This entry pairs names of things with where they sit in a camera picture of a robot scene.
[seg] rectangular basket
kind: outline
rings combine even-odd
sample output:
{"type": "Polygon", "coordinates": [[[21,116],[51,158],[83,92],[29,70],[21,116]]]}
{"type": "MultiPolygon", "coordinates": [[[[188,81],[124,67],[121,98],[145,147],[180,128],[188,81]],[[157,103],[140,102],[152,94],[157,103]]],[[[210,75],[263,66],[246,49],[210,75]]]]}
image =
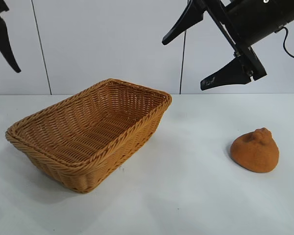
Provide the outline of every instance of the rectangular basket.
{"type": "Polygon", "coordinates": [[[168,93],[108,79],[13,124],[6,138],[66,187],[92,191],[156,131],[168,93]]]}

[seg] wicker basket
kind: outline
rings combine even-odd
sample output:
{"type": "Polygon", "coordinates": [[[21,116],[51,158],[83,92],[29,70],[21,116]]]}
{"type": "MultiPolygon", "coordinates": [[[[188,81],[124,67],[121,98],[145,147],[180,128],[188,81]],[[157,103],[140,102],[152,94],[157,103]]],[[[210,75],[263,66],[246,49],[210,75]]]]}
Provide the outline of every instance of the wicker basket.
{"type": "Polygon", "coordinates": [[[87,193],[146,143],[171,101],[108,79],[16,122],[6,138],[46,174],[87,193]]]}

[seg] woven texture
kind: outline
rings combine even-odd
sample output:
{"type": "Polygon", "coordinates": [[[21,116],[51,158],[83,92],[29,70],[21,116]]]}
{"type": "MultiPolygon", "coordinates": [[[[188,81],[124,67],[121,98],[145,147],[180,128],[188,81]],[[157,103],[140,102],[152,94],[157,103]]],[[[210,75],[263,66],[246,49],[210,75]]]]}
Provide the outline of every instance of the woven texture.
{"type": "Polygon", "coordinates": [[[66,187],[92,191],[156,131],[169,94],[108,79],[30,115],[6,138],[66,187]]]}

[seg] black cable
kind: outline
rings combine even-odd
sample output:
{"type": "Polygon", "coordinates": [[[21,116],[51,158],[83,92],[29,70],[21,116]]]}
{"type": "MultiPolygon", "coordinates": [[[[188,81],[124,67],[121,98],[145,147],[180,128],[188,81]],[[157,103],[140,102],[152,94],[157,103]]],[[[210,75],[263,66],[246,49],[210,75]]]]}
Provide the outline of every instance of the black cable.
{"type": "Polygon", "coordinates": [[[283,42],[283,49],[285,50],[285,52],[292,58],[294,58],[294,56],[288,52],[288,50],[286,49],[286,46],[285,46],[285,42],[286,42],[286,39],[288,38],[288,35],[289,35],[289,30],[286,28],[286,27],[282,27],[280,28],[278,31],[276,31],[275,33],[278,33],[280,32],[282,29],[285,29],[286,31],[286,35],[285,35],[285,39],[284,39],[284,42],[283,42]]]}

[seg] basket rim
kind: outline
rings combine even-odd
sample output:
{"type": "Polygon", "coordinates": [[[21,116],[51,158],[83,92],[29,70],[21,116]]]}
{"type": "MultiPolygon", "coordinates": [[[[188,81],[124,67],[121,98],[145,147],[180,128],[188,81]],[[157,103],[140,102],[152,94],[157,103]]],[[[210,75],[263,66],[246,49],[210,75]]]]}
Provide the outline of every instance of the basket rim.
{"type": "Polygon", "coordinates": [[[140,129],[141,127],[144,127],[143,124],[148,122],[148,120],[151,119],[155,114],[160,113],[160,112],[161,113],[165,112],[167,110],[167,108],[170,106],[171,102],[172,102],[172,97],[167,92],[155,90],[155,89],[152,89],[149,87],[144,87],[141,85],[122,81],[119,79],[109,78],[109,79],[103,80],[97,84],[94,84],[91,87],[89,87],[89,88],[87,88],[87,89],[85,89],[75,95],[72,95],[71,97],[68,97],[62,101],[59,101],[56,104],[53,104],[49,107],[46,107],[46,108],[42,109],[41,111],[38,111],[34,114],[31,114],[27,117],[24,117],[23,119],[15,122],[13,125],[11,125],[7,129],[5,135],[6,135],[6,138],[8,141],[10,141],[10,142],[17,141],[18,144],[21,144],[23,146],[26,146],[26,147],[34,150],[39,155],[43,155],[45,158],[47,158],[48,161],[50,161],[50,160],[53,161],[53,163],[56,165],[62,165],[62,166],[68,167],[68,168],[76,169],[76,168],[84,167],[85,165],[89,165],[90,163],[99,163],[102,160],[104,160],[105,156],[110,155],[111,153],[115,152],[116,149],[118,149],[119,145],[123,142],[123,140],[127,136],[131,135],[132,133],[134,133],[136,130],[140,129]],[[144,90],[148,93],[157,94],[159,96],[162,96],[164,99],[161,104],[159,104],[157,107],[152,109],[148,114],[146,114],[139,121],[137,121],[134,125],[132,125],[130,128],[128,128],[122,134],[120,134],[117,138],[110,141],[105,147],[103,147],[102,149],[99,149],[93,155],[90,155],[89,159],[84,160],[84,161],[80,161],[80,162],[76,162],[76,163],[68,163],[64,160],[58,159],[56,156],[35,146],[34,144],[32,144],[31,142],[27,141],[26,139],[20,137],[17,134],[17,132],[19,131],[20,128],[22,128],[24,125],[32,122],[33,120],[36,120],[37,118],[41,118],[43,116],[46,116],[54,110],[58,110],[59,108],[65,107],[66,104],[68,104],[68,103],[75,102],[76,100],[85,97],[86,93],[89,90],[98,89],[98,88],[105,86],[109,83],[118,83],[118,84],[130,86],[130,87],[135,87],[136,89],[144,90]]]}

